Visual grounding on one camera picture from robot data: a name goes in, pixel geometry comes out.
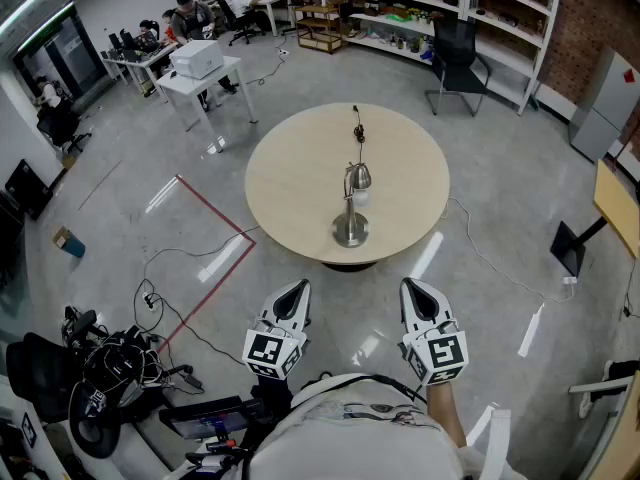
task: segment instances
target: black chair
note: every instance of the black chair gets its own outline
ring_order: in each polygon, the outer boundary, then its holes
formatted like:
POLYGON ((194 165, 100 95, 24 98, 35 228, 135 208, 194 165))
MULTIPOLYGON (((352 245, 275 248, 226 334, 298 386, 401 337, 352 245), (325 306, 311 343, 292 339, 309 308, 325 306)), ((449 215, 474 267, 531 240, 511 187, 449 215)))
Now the black chair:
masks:
POLYGON ((74 350, 27 333, 7 346, 7 376, 13 392, 31 402, 41 420, 57 423, 68 418, 82 363, 74 350))
POLYGON ((229 46, 233 46, 233 43, 241 37, 244 37, 246 43, 249 44, 249 38, 258 35, 258 32, 251 28, 252 22, 249 19, 251 15, 250 13, 253 11, 248 11, 244 16, 236 18, 236 15, 233 13, 226 0, 217 1, 220 9, 222 9, 222 12, 224 13, 229 28, 236 31, 233 39, 229 41, 229 46))
POLYGON ((38 112, 38 130, 46 135, 54 146, 69 153, 74 148, 82 152, 78 145, 85 137, 91 137, 91 133, 74 135, 80 125, 80 118, 70 110, 68 100, 63 99, 56 108, 44 105, 38 112))
POLYGON ((433 72, 440 80, 440 89, 425 91, 427 101, 434 115, 440 109, 442 95, 458 94, 475 116, 480 109, 482 98, 487 93, 487 84, 491 77, 491 67, 476 54, 475 24, 462 20, 436 19, 435 41, 433 43, 433 72), (471 70, 471 65, 478 59, 487 70, 484 83, 471 70), (480 101, 474 110, 463 93, 480 94, 480 101), (438 94, 438 105, 433 106, 430 94, 438 94))

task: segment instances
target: concrete floor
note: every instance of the concrete floor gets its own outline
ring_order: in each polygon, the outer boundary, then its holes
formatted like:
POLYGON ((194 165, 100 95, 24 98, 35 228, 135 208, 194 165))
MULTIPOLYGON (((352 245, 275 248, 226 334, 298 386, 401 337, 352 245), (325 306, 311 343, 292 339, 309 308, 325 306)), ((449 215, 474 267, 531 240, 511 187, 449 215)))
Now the concrete floor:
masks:
MULTIPOLYGON (((273 71, 278 60, 274 47, 281 41, 257 37, 251 45, 238 42, 229 48, 224 43, 223 49, 243 58, 250 80, 273 71)), ((228 144, 222 154, 207 153, 213 137, 201 125, 185 133, 168 105, 156 95, 142 98, 133 85, 119 82, 89 110, 93 116, 84 126, 91 127, 93 138, 40 219, 27 223, 37 332, 59 341, 62 309, 69 303, 95 309, 110 330, 133 323, 134 292, 145 262, 156 251, 180 247, 202 253, 235 233, 182 182, 170 185, 161 204, 150 204, 154 196, 179 174, 237 226, 255 226, 244 197, 244 173, 254 147, 287 117, 337 101, 388 107, 423 126, 445 154, 451 195, 470 210, 480 251, 514 279, 549 296, 566 297, 561 280, 568 274, 549 246, 560 220, 580 232, 598 214, 592 205, 594 166, 568 145, 562 122, 531 108, 518 117, 511 106, 492 97, 485 98, 476 118, 461 101, 448 97, 435 117, 423 91, 438 82, 418 63, 354 46, 330 56, 300 49, 293 38, 284 48, 291 52, 286 63, 263 85, 250 86, 257 124, 249 123, 240 93, 221 96, 222 107, 209 114, 228 144), (86 244, 82 260, 52 244, 61 225, 86 244)), ((184 112, 194 117, 187 102, 184 112)), ((313 324, 307 329, 312 343, 290 377, 293 390, 323 370, 375 371, 414 386, 415 377, 396 346, 403 335, 398 288, 435 231, 444 235, 444 242, 422 279, 447 295, 467 333, 471 364, 454 384, 462 424, 471 430, 488 405, 511 409, 512 466, 530 479, 556 478, 579 428, 578 400, 567 395, 567 388, 598 380, 609 357, 640 354, 638 319, 620 321, 631 259, 609 228, 588 243, 573 299, 545 302, 526 358, 517 352, 543 300, 475 254, 466 235, 466 215, 455 203, 418 244, 360 273, 329 270, 283 249, 258 229, 250 233, 256 246, 239 241, 213 275, 206 267, 215 255, 191 258, 168 252, 149 265, 147 277, 183 315, 199 308, 190 325, 235 357, 241 355, 245 332, 264 298, 307 278, 313 288, 313 324)), ((634 288, 632 293, 637 297, 637 292, 634 288)), ((149 326, 158 314, 143 305, 139 297, 140 322, 149 326)), ((163 336, 178 325, 169 313, 157 329, 163 336)), ((250 372, 214 354, 189 330, 173 337, 171 352, 176 364, 195 367, 206 389, 192 397, 176 392, 177 403, 249 396, 254 383, 250 372)), ((192 446, 153 422, 147 429, 171 463, 180 462, 180 454, 192 446)))

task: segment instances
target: printer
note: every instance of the printer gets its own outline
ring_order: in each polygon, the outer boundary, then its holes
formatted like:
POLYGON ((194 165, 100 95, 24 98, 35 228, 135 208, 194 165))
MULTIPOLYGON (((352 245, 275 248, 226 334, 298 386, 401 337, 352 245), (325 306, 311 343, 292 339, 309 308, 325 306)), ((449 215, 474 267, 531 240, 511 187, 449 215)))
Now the printer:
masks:
POLYGON ((191 41, 169 57, 179 75, 198 80, 224 64, 218 41, 191 41))

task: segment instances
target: refrigerator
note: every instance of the refrigerator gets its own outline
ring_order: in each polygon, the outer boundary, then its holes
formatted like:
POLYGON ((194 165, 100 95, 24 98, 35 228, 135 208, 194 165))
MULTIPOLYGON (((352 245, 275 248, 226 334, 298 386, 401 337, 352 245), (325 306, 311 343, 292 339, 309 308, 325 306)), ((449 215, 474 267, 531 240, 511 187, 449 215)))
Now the refrigerator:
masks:
POLYGON ((640 74, 605 46, 571 122, 571 145, 592 162, 620 137, 640 98, 640 74))

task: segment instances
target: round table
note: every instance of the round table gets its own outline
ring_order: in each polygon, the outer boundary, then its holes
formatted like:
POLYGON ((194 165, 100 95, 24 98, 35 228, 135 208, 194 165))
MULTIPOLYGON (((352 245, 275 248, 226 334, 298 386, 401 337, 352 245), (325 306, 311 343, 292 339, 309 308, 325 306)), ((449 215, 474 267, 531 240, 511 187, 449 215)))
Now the round table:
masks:
POLYGON ((409 118, 357 104, 364 126, 362 161, 371 172, 367 241, 348 249, 331 235, 345 211, 343 180, 358 162, 353 103, 296 114, 273 128, 253 152, 245 178, 256 221, 276 242, 338 270, 357 270, 415 244, 438 221, 449 197, 449 168, 436 142, 409 118))

